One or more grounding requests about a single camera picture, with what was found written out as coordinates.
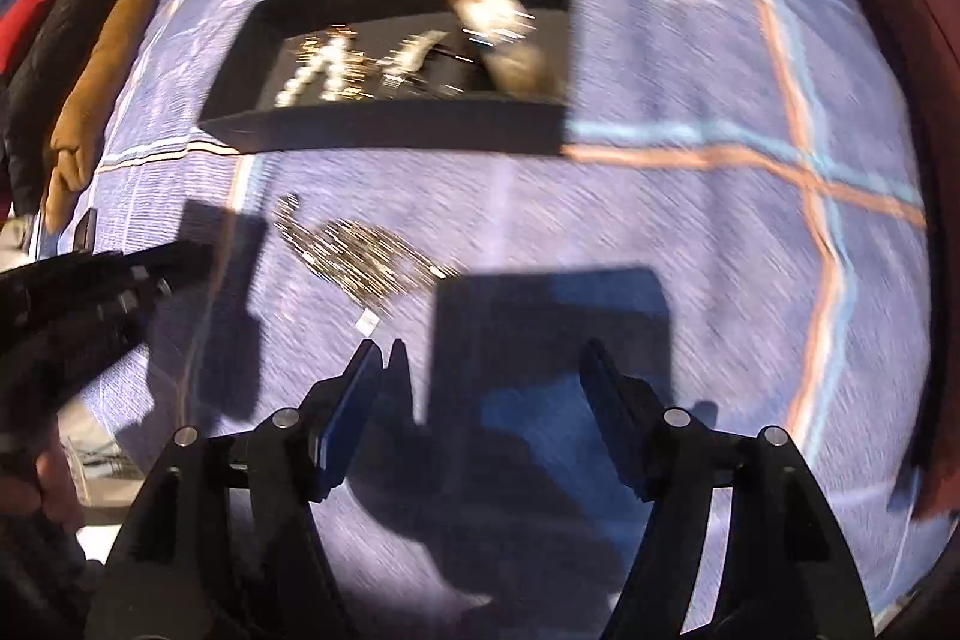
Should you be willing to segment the person left hand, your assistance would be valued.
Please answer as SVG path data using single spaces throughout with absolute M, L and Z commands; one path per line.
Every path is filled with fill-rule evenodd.
M 3 474 L 0 512 L 11 516 L 43 512 L 47 520 L 67 533 L 76 533 L 85 525 L 85 510 L 60 442 L 59 425 L 50 427 L 46 448 L 34 461 L 29 479 Z

